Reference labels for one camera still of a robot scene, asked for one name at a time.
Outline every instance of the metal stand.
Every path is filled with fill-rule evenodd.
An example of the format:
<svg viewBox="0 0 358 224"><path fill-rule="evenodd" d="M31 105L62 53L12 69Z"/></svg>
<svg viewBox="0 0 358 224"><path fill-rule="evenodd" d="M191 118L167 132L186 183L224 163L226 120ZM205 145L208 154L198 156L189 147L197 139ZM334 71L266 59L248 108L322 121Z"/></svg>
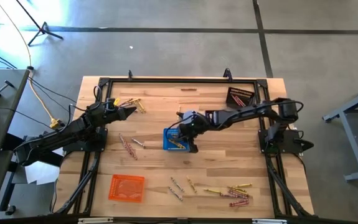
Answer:
<svg viewBox="0 0 358 224"><path fill-rule="evenodd" d="M56 37L56 38L59 38L59 39L64 39L64 38L62 38L61 36L59 36L59 35L57 35L57 34L53 34L52 32L50 32L49 30L48 30L48 28L47 28L47 23L46 22L44 22L43 24L42 24L42 27L40 27L37 23L36 23L36 21L34 20L34 18L32 18L32 16L29 14L29 12L24 8L24 6L18 1L18 0L16 0L17 2L18 2L18 4L22 7L22 9L25 11L25 13L29 16L29 18L32 20L32 22L34 22L34 24L37 26L37 28L39 29L39 31L37 31L37 33L36 33L36 35L34 36L34 38L32 38L31 39L31 41L29 41L29 43L28 43L28 46L31 46L31 43L35 40L35 38L40 34L40 33L42 33L42 34L49 34L49 35L52 35L53 37Z"/></svg>
<svg viewBox="0 0 358 224"><path fill-rule="evenodd" d="M329 123L334 118L341 118L341 121L342 121L343 127L345 129L347 138L349 139L349 142L351 143L354 155L356 156L357 163L358 163L358 144L357 144L357 141L356 141L356 136L352 132L352 128L349 125L349 122L348 122L348 119L347 119L347 114L357 112L357 110L355 110L356 108L358 108L358 97L356 97L353 100L351 100L350 102L344 104L340 108L332 111L328 115L323 116L323 120L326 123ZM357 180L358 179L358 172L353 173L351 175L345 175L344 177L345 177L346 181Z"/></svg>

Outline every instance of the workbench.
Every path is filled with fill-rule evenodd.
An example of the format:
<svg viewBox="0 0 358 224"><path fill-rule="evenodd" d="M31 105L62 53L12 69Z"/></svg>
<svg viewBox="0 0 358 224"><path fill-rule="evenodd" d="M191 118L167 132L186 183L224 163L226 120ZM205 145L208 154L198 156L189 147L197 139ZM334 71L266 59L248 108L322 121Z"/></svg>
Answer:
<svg viewBox="0 0 358 224"><path fill-rule="evenodd" d="M83 78L77 103L79 108L85 108L95 102L93 87L98 84L99 79L100 77ZM283 79L268 78L267 84L271 99L286 97ZM106 148L101 154L91 216L274 217L266 160L260 153L257 137L260 129L258 119L235 123L223 131L209 131L198 136L195 139L199 148L197 154L163 150L163 129L177 121L176 112L179 106L181 112L196 110L203 113L205 110L226 109L225 99L230 86L253 91L251 85L239 83L114 83L111 97L120 98L121 102L140 98L146 113L133 113L126 121L116 121L106 126L108 138ZM182 91L181 88L197 90ZM74 117L77 118L81 113L76 110ZM136 150L137 161L124 149L119 133ZM130 138L143 142L146 148L131 142ZM304 209L313 213L302 163L292 154L283 154L282 160L288 188ZM82 162L83 152L73 152L64 160L57 182L58 197L54 210L64 204L78 185ZM145 177L143 201L130 203L108 200L113 174ZM195 184L198 194L191 189L187 176ZM177 180L185 193L179 191L172 183L171 177ZM227 192L227 186L246 183L252 183L252 186L247 188L251 195L250 204L244 207L229 207L228 204L237 201L236 198L222 198L204 191L214 189ZM169 186L183 195L183 202L170 193ZM84 207L87 193L88 186L83 193L81 208ZM283 196L278 187L277 194L280 208L283 210Z"/></svg>

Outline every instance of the tripod stand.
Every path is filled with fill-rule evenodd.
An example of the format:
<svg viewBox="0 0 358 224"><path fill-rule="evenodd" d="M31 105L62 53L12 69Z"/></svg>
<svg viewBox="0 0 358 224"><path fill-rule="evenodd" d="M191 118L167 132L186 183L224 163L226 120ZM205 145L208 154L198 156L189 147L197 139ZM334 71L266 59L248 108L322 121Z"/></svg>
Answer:
<svg viewBox="0 0 358 224"><path fill-rule="evenodd" d="M37 31L37 33L36 33L36 35L34 36L34 38L32 38L32 40L29 41L28 46L31 46L31 43L35 40L35 38L36 38L37 36L39 36L40 33L42 33L42 34L49 34L49 35L52 35L53 37L56 37L56 38L59 38L59 39L62 39L62 40L64 39L64 38L62 38L61 36L59 36L59 35L57 35L57 34L53 34L52 32L50 32L49 29L47 28L47 23L46 23L46 22L44 22L44 23L42 24L42 27L40 27L40 26L36 23L36 21L34 20L34 18L32 18L32 16L29 14L29 12L24 8L24 6L21 4L21 2L19 2L18 0L16 0L16 1L17 1L18 4L22 7L22 9L25 11L25 13L29 16L29 18L32 20L32 22L34 22L34 24L37 26L37 28L38 28L38 30L39 30L39 31Z"/></svg>

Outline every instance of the black robotic arm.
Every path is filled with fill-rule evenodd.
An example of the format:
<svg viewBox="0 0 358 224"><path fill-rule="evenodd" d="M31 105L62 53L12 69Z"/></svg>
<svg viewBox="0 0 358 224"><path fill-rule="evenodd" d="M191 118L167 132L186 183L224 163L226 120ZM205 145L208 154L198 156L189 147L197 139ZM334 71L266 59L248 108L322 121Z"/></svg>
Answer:
<svg viewBox="0 0 358 224"><path fill-rule="evenodd" d="M265 142L282 141L285 129L289 124L294 123L298 119L298 111L301 108L299 110L296 109L297 103L300 102L287 98L277 98L273 101L266 100L259 105L246 106L238 110L206 111L205 115L195 111L177 113L182 118L182 121L178 126L179 135L176 140L183 139L187 141L190 152L197 153L198 148L194 144L194 138L199 134L204 134L206 131L221 131L231 127L233 123L265 117L275 121L275 124L268 129ZM278 113L272 108L275 105L278 106ZM304 146L303 150L313 146L310 142L301 142Z"/></svg>
<svg viewBox="0 0 358 224"><path fill-rule="evenodd" d="M42 161L60 166L62 157L53 152L60 147L65 147L65 151L101 150L106 136L106 129L103 126L114 121L126 120L136 110L136 107L115 106L113 102L114 99L108 99L106 103L94 103L87 106L79 118L65 127L27 138L26 142L14 150L20 165L28 166L36 161Z"/></svg>

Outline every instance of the yellow cable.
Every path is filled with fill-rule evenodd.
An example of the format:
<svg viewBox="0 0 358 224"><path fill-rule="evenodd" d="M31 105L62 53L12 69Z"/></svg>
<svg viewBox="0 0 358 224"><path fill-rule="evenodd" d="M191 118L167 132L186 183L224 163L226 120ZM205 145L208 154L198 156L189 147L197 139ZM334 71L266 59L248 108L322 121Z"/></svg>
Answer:
<svg viewBox="0 0 358 224"><path fill-rule="evenodd" d="M13 26L16 28L16 30L18 31L19 35L21 36L22 41L24 42L24 45L28 51L28 57L29 57L29 66L32 66L32 60L31 60L31 53L29 52L29 48L27 45L27 42L25 41L24 37L22 36L22 33L19 31L18 27L16 26L16 24L12 21L12 19L10 18L9 14L7 14L7 12L4 10L4 8L2 7L2 5L0 4L0 8L3 10L3 12L5 13L5 15L9 18L10 22L13 24ZM44 104L43 100L39 97L39 95L36 93L34 87L32 86L32 70L29 70L29 76L31 77L31 80L29 82L29 85L31 86L31 90L34 92L36 98L40 101L40 103L42 104L44 110L46 110L47 114L50 116L51 119L51 124L50 127L51 128L57 128L59 126L59 119L55 119L53 118L52 114L50 113L50 111L47 109L46 105Z"/></svg>
<svg viewBox="0 0 358 224"><path fill-rule="evenodd" d="M44 110L46 110L46 112L47 112L47 114L49 115L50 119L53 121L54 118L53 118L52 114L51 114L50 111L47 109L47 107L46 107L46 105L44 104L43 100L39 97L39 95L36 93L34 87L32 86L32 74L33 74L33 73L32 73L32 71L29 70L29 69L28 69L28 71L29 71L29 77L31 78L31 80L29 81L29 86L31 87L31 90L34 92L36 98L37 98L37 99L40 101L40 103L42 104Z"/></svg>

